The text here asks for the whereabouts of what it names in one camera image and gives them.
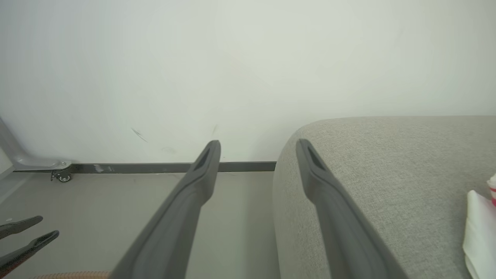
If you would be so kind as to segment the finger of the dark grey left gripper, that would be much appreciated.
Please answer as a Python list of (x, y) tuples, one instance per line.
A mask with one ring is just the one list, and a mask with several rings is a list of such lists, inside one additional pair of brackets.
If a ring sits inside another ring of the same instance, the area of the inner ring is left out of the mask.
[(58, 230), (32, 240), (28, 245), (0, 258), (0, 273), (9, 274), (60, 235)]
[(40, 215), (31, 217), (25, 220), (11, 222), (9, 224), (3, 224), (0, 226), (0, 239), (4, 239), (13, 234), (18, 234), (27, 230), (28, 228), (39, 224), (43, 220)]

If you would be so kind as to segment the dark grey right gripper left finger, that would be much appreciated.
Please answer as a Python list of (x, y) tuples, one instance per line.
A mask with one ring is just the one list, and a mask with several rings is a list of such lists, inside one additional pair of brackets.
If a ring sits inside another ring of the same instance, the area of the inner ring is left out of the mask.
[(212, 197), (221, 143), (210, 141), (110, 274), (112, 279), (184, 279), (201, 208)]

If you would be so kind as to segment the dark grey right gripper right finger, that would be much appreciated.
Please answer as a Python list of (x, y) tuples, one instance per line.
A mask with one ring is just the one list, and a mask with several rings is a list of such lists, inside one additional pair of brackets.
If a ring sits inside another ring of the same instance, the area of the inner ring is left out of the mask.
[(398, 261), (310, 141), (296, 142), (306, 197), (315, 205), (333, 279), (406, 279)]

